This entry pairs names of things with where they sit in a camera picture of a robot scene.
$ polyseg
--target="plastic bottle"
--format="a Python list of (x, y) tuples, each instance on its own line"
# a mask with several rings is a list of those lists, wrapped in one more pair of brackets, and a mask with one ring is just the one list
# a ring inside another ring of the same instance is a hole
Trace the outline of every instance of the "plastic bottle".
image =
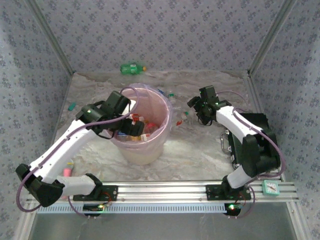
[(193, 119), (194, 119), (194, 111), (193, 110), (185, 111), (181, 113), (181, 119), (176, 122), (176, 125), (179, 126), (182, 123), (187, 121), (192, 123)]
[(169, 102), (170, 102), (171, 104), (175, 104), (175, 103), (176, 103), (176, 98), (175, 98), (175, 94), (174, 94), (174, 92), (172, 91), (172, 89), (169, 89), (169, 90), (167, 91), (167, 93), (168, 93), (167, 97), (168, 97), (168, 99), (169, 99)]
[(141, 66), (138, 64), (122, 64), (120, 67), (120, 71), (124, 75), (136, 75), (141, 72), (145, 72), (147, 68), (145, 66)]

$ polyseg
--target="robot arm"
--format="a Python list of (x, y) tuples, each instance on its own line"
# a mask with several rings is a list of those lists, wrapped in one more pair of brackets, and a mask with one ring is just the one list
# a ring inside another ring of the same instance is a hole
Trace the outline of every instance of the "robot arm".
[(263, 132), (274, 143), (277, 143), (276, 136), (269, 129), (268, 123), (264, 124), (264, 129), (262, 129), (248, 121), (244, 117), (245, 114), (234, 111), (234, 107), (229, 102), (220, 101), (213, 86), (203, 87), (199, 90), (200, 96), (193, 97), (187, 104), (195, 109), (202, 124), (211, 124), (213, 121), (220, 123), (242, 144), (243, 160), (240, 166), (222, 180), (225, 193), (238, 190), (256, 176), (280, 167), (281, 161), (275, 148), (260, 134), (252, 130)]
[[(280, 166), (279, 156), (269, 142), (242, 122), (263, 131), (276, 142), (275, 135), (268, 128), (262, 129), (253, 125), (244, 116), (234, 112), (230, 103), (219, 101), (213, 86), (201, 88), (200, 95), (201, 97), (192, 98), (188, 105), (194, 107), (201, 122), (207, 125), (209, 122), (216, 121), (224, 125), (242, 144), (242, 155), (245, 161), (234, 172), (223, 178), (222, 189), (225, 194), (239, 191), (252, 178)], [(121, 120), (116, 120), (129, 111), (130, 104), (129, 99), (114, 91), (107, 101), (84, 106), (68, 130), (47, 152), (30, 165), (20, 164), (17, 167), (16, 173), (20, 180), (41, 206), (48, 207), (61, 196), (101, 194), (102, 183), (92, 174), (87, 173), (80, 177), (63, 177), (59, 174), (68, 160), (85, 143), (95, 136), (106, 138), (100, 135), (104, 130), (112, 133), (119, 130), (131, 136), (141, 135), (144, 129), (142, 122), (137, 121), (132, 125), (132, 120), (125, 116)]]
[(59, 174), (84, 144), (95, 136), (107, 138), (101, 135), (105, 130), (112, 133), (119, 130), (127, 135), (140, 136), (144, 129), (143, 122), (136, 121), (133, 125), (129, 118), (114, 120), (128, 114), (132, 102), (114, 91), (106, 101), (84, 106), (67, 131), (42, 156), (30, 165), (20, 164), (17, 167), (16, 173), (20, 180), (33, 172), (24, 186), (40, 205), (48, 207), (62, 196), (99, 194), (102, 183), (92, 174), (78, 177), (63, 177)]

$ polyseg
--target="transparent bucket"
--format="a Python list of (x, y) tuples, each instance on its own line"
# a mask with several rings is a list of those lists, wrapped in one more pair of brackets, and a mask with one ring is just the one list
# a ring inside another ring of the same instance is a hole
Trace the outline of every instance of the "transparent bucket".
[[(133, 83), (130, 87), (139, 92), (139, 103), (134, 113), (156, 124), (159, 129), (153, 132), (147, 141), (119, 141), (115, 137), (111, 141), (129, 162), (146, 165), (155, 161), (163, 153), (164, 144), (171, 130), (173, 108), (165, 96), (148, 85)], [(125, 89), (122, 94), (137, 101), (137, 96), (132, 89)]]

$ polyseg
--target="floral wallpaper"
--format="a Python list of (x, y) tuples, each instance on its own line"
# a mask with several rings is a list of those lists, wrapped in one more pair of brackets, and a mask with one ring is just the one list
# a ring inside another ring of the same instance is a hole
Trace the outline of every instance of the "floral wallpaper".
[(320, 2), (298, 0), (254, 73), (265, 112), (320, 239)]
[(69, 76), (23, 1), (0, 1), (0, 239), (12, 239), (15, 169), (50, 145)]
[(77, 72), (248, 69), (283, 0), (36, 0)]

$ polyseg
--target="white label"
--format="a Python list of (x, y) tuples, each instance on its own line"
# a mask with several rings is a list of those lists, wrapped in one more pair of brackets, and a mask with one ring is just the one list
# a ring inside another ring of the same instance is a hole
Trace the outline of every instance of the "white label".
[(141, 140), (143, 140), (143, 141), (147, 141), (148, 139), (149, 139), (149, 137), (150, 137), (150, 134), (149, 133), (147, 133), (147, 134), (142, 134), (141, 135)]
[(181, 118), (182, 118), (183, 121), (188, 119), (188, 117), (187, 117), (187, 115), (185, 113), (181, 114)]

